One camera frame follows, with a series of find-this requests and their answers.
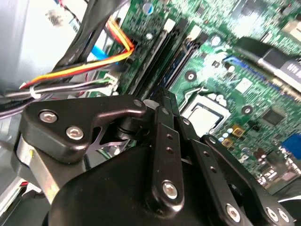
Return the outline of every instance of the expansion slot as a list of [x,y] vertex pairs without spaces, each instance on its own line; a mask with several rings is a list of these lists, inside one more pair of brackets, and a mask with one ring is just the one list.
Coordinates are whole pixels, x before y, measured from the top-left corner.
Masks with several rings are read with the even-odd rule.
[[172,87],[174,81],[177,79],[179,73],[187,64],[193,53],[198,50],[208,39],[206,33],[201,33],[195,40],[187,38],[173,57],[171,63],[168,65],[163,76],[159,76],[160,81],[155,83],[151,89],[151,96],[158,90],[158,87],[169,89]]
[[153,76],[160,69],[162,62],[166,61],[167,55],[170,54],[170,50],[177,42],[186,24],[187,20],[181,19],[171,32],[168,32],[166,29],[162,31],[150,50],[150,56],[146,57],[144,63],[137,71],[138,79],[130,94],[134,94],[137,97],[143,95],[146,87],[151,83]]

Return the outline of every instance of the black mechanical arm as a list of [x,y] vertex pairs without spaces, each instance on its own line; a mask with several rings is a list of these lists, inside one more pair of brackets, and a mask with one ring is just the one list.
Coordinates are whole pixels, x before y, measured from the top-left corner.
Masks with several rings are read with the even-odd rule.
[[[49,226],[294,225],[215,137],[197,136],[174,94],[36,102],[12,165],[51,203]],[[136,146],[88,170],[86,152]]]

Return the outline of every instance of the sticker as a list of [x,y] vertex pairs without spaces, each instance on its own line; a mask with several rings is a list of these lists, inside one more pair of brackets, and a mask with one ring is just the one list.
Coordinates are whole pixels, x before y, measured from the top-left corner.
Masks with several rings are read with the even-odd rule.
[[246,78],[243,78],[240,83],[235,87],[241,93],[245,93],[251,86],[252,82]]

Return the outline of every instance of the green circuit board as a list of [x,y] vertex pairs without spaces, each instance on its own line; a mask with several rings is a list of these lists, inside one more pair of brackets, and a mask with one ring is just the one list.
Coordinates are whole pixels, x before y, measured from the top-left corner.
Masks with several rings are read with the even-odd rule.
[[[146,15],[143,12],[143,5],[146,1],[132,0],[122,29],[128,36],[134,37],[139,42],[139,49],[131,57],[129,70],[121,75],[118,89],[120,94],[126,93],[143,60],[150,54],[150,48],[168,18],[176,23],[181,18],[188,21],[182,35],[188,34],[197,25],[202,32],[209,35],[209,39],[188,60],[170,91],[176,94],[179,105],[184,101],[185,93],[200,86],[206,87],[209,92],[223,95],[227,100],[227,108],[231,116],[214,135],[217,138],[222,137],[222,134],[234,124],[245,130],[243,137],[231,137],[234,143],[229,151],[238,159],[246,155],[242,152],[241,145],[246,145],[251,150],[262,148],[269,152],[274,145],[283,142],[290,135],[301,133],[300,102],[284,95],[275,86],[263,81],[245,68],[236,66],[235,71],[229,76],[223,66],[217,68],[212,66],[214,61],[221,62],[225,54],[235,52],[232,47],[239,38],[247,36],[260,40],[267,32],[270,34],[269,44],[288,55],[300,55],[301,45],[284,34],[281,29],[288,21],[293,20],[298,13],[301,13],[301,4],[296,0],[257,0],[256,15],[246,16],[248,15],[246,12],[246,15],[241,16],[237,13],[238,8],[241,7],[242,2],[246,3],[247,1],[154,0],[149,1],[153,5],[153,13]],[[286,6],[290,6],[290,12],[280,13],[281,9]],[[147,38],[147,34],[152,34],[153,38]],[[210,40],[215,35],[221,38],[221,42],[213,46]],[[175,53],[180,42],[179,40],[175,43],[167,57],[171,57]],[[114,43],[110,48],[109,55],[117,54],[122,50],[122,46]],[[193,82],[185,79],[186,72],[190,70],[197,74],[197,79]],[[159,74],[152,76],[149,88]],[[242,79],[248,79],[251,82],[251,86],[243,92],[236,89]],[[242,113],[242,108],[246,105],[253,107],[252,114],[244,115]],[[262,115],[271,108],[284,116],[276,126],[271,126],[262,120]],[[260,131],[254,131],[247,125],[250,120],[259,122]],[[242,163],[254,176],[258,176],[261,165],[252,156],[252,153],[248,155],[248,159]],[[274,193],[284,185],[285,183],[281,182],[279,186],[272,187],[270,192]]]
[[[180,18],[185,18],[189,22],[186,32],[189,32],[194,25],[198,25],[210,36],[220,35],[224,43],[230,45],[242,36],[260,39],[266,32],[271,32],[270,44],[280,48],[287,54],[300,53],[301,46],[280,31],[287,21],[301,12],[298,2],[294,0],[262,0],[262,14],[258,18],[246,19],[241,23],[238,23],[240,20],[237,16],[232,16],[238,2],[237,0],[227,0],[225,4],[225,1],[222,0],[171,0],[166,4],[166,1],[154,0],[152,1],[154,12],[147,16],[142,10],[143,1],[132,0],[122,24],[122,29],[127,35],[139,39],[140,49],[135,53],[135,56],[138,57],[134,58],[127,75],[121,78],[123,85],[119,88],[120,92],[126,91],[137,69],[149,53],[154,39],[147,40],[146,35],[151,33],[156,37],[167,18],[171,18],[176,22]],[[287,16],[282,16],[279,10],[282,6],[290,3],[292,4],[292,12]],[[198,12],[199,8],[204,10],[202,14]],[[122,49],[122,46],[115,43],[111,47],[110,55],[117,54]]]

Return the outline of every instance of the white label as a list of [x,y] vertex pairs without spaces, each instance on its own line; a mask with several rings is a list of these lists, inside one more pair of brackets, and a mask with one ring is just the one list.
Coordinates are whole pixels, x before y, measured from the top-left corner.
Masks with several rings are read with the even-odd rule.
[[240,83],[235,87],[241,93],[245,93],[251,86],[252,82],[246,78],[243,78]]
[[247,160],[249,158],[249,156],[247,156],[247,155],[243,155],[241,158],[240,158],[240,160],[238,160],[240,163],[244,163],[244,161],[245,160]]

